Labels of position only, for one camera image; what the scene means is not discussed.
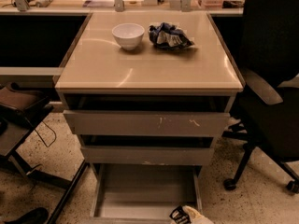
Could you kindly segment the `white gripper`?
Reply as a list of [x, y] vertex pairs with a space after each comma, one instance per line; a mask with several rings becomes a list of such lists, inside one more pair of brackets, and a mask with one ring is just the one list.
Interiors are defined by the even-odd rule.
[[188, 206], [182, 206], [183, 211], [189, 216], [192, 224], [214, 224], [213, 221], [207, 217], [203, 217], [196, 209]]

